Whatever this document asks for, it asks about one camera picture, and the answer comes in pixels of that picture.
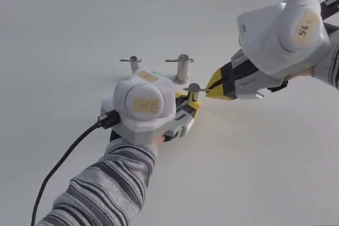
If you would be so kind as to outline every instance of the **label sticker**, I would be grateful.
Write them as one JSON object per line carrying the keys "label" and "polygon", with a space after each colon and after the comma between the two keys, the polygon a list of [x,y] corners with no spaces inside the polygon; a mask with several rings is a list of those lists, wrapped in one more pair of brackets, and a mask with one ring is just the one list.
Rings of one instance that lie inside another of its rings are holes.
{"label": "label sticker", "polygon": [[159,80],[157,77],[155,77],[154,75],[152,74],[149,74],[148,72],[146,71],[140,71],[137,73],[137,75],[144,79],[145,81],[147,82],[150,82],[150,83],[153,83],[153,82],[156,82],[157,80]]}
{"label": "label sticker", "polygon": [[159,111],[157,98],[135,97],[132,104],[132,111],[135,113],[157,113]]}
{"label": "label sticker", "polygon": [[294,42],[304,46],[308,42],[312,34],[312,30],[319,25],[319,22],[320,19],[316,13],[312,11],[306,11],[295,30],[293,36]]}

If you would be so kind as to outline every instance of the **hand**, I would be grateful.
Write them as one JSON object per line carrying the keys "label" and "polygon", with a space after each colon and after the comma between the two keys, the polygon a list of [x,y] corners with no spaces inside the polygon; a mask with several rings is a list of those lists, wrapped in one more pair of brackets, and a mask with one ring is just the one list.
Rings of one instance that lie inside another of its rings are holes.
{"label": "hand", "polygon": [[310,67],[310,68],[303,70],[303,71],[300,71],[296,74],[286,76],[286,80],[290,80],[290,79],[296,78],[298,76],[312,76],[313,75],[313,69],[314,69],[313,67]]}
{"label": "hand", "polygon": [[154,139],[152,142],[153,145],[159,146],[161,143],[165,141],[165,136],[160,136],[159,138]]}

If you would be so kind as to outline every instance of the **striped sleeve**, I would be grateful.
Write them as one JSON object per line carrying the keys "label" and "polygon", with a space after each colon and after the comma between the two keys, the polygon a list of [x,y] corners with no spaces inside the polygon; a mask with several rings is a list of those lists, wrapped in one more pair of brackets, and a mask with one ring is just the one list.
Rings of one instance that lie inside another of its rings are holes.
{"label": "striped sleeve", "polygon": [[332,48],[314,66],[313,77],[339,89],[339,31],[331,36]]}
{"label": "striped sleeve", "polygon": [[70,181],[37,226],[129,225],[145,202],[155,157],[155,146],[133,146],[116,137],[98,162]]}

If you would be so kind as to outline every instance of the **white table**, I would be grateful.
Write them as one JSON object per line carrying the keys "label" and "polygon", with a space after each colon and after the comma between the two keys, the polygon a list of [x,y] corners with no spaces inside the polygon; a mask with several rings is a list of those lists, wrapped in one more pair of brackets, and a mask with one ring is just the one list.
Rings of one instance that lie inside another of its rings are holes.
{"label": "white table", "polygon": [[[2,224],[29,224],[45,175],[130,74],[120,58],[174,75],[164,60],[186,53],[190,80],[204,86],[239,48],[236,16],[277,1],[0,0]],[[339,92],[297,78],[260,101],[200,98],[188,137],[160,147],[132,225],[339,223]],[[79,145],[46,188],[39,218],[108,137],[96,131]]]}

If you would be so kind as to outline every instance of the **metal peg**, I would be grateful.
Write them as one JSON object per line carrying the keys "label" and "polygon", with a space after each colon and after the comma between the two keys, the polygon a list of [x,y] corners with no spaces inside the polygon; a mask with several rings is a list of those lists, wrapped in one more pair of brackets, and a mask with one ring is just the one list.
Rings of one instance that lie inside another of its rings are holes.
{"label": "metal peg", "polygon": [[177,59],[166,59],[165,62],[178,62],[178,68],[175,81],[178,84],[185,84],[189,80],[188,69],[189,63],[194,62],[194,58],[190,58],[186,54],[181,54]]}
{"label": "metal peg", "polygon": [[200,92],[208,92],[209,89],[200,88],[197,83],[191,83],[189,87],[184,88],[187,91],[187,103],[197,102]]}
{"label": "metal peg", "polygon": [[141,63],[142,59],[138,59],[136,56],[132,56],[129,59],[120,59],[120,62],[130,62],[132,73],[135,73],[135,71],[139,69],[138,63]]}

